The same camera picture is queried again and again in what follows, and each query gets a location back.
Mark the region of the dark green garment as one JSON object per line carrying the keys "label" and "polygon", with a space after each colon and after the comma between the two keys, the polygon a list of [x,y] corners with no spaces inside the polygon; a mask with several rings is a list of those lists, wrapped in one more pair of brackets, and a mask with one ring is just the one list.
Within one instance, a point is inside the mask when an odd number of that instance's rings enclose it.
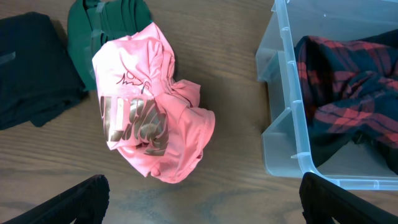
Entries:
{"label": "dark green garment", "polygon": [[93,56],[108,41],[142,31],[152,22],[143,0],[76,0],[68,13],[68,54],[85,86],[96,90]]}

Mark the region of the pink printed t-shirt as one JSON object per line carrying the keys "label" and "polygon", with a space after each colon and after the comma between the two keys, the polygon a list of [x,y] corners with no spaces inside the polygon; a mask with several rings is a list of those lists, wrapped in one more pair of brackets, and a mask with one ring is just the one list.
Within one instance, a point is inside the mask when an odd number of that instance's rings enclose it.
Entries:
{"label": "pink printed t-shirt", "polygon": [[203,157],[215,114],[200,86],[175,81],[175,55],[159,27],[105,43],[92,59],[108,147],[144,176],[176,184]]}

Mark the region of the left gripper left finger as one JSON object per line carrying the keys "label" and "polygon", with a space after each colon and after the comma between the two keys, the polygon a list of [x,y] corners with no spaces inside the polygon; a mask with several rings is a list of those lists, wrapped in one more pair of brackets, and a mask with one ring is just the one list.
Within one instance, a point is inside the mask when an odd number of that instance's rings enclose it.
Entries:
{"label": "left gripper left finger", "polygon": [[4,224],[101,224],[109,192],[107,178],[97,174]]}

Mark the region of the black garment with tape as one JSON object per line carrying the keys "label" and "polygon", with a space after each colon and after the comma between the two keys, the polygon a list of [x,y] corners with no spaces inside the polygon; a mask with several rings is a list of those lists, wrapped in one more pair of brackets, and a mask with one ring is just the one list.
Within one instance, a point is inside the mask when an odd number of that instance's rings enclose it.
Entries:
{"label": "black garment with tape", "polygon": [[1,19],[1,129],[41,127],[86,96],[49,16]]}

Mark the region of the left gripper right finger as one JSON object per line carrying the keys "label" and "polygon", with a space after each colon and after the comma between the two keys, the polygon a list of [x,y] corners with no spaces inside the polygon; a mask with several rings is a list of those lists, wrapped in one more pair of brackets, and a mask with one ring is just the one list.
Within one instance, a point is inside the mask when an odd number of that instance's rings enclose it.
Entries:
{"label": "left gripper right finger", "polygon": [[307,224],[397,224],[397,216],[307,172],[299,190]]}

